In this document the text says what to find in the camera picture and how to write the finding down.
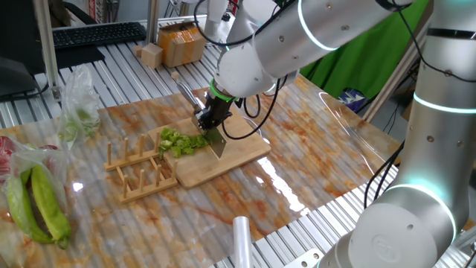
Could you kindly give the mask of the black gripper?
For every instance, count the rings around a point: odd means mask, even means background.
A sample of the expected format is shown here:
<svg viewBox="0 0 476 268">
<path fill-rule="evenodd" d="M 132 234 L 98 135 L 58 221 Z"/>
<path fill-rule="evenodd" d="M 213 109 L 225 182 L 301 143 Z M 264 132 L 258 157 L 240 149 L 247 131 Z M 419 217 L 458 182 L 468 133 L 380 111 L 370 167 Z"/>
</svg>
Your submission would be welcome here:
<svg viewBox="0 0 476 268">
<path fill-rule="evenodd" d="M 195 114 L 195 124 L 201 131 L 218 127 L 233 113 L 230 111 L 232 101 L 226 101 L 218 97 L 207 96 L 205 108 Z"/>
</svg>

